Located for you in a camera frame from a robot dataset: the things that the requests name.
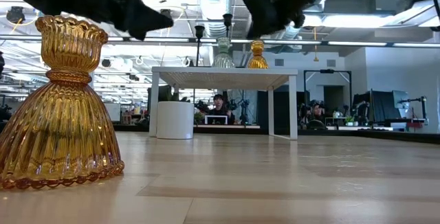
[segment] white table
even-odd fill
[[[222,69],[213,67],[153,67],[150,137],[157,131],[159,79],[175,89],[267,90],[269,93],[269,135],[274,133],[274,89],[289,83],[290,139],[298,139],[296,69]]]

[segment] white table top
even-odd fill
[[[267,90],[285,84],[296,69],[223,69],[214,67],[153,67],[167,84],[179,88]]]

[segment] wooden floor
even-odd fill
[[[440,223],[440,146],[146,133],[118,133],[118,141],[123,176],[0,191],[0,223]]]

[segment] white cylindrical planter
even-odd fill
[[[163,101],[157,107],[157,133],[159,139],[192,139],[194,130],[194,104]]]

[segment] ribbed glass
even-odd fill
[[[0,135],[0,188],[69,186],[124,169],[109,114],[89,87],[104,30],[61,16],[38,18],[50,82],[21,105]]]
[[[230,39],[218,38],[217,44],[219,46],[219,54],[215,56],[213,67],[220,68],[235,68],[235,64],[232,61],[232,57],[229,55]]]
[[[266,59],[263,58],[264,42],[252,41],[250,49],[254,53],[254,57],[249,61],[247,68],[249,69],[269,69]]]

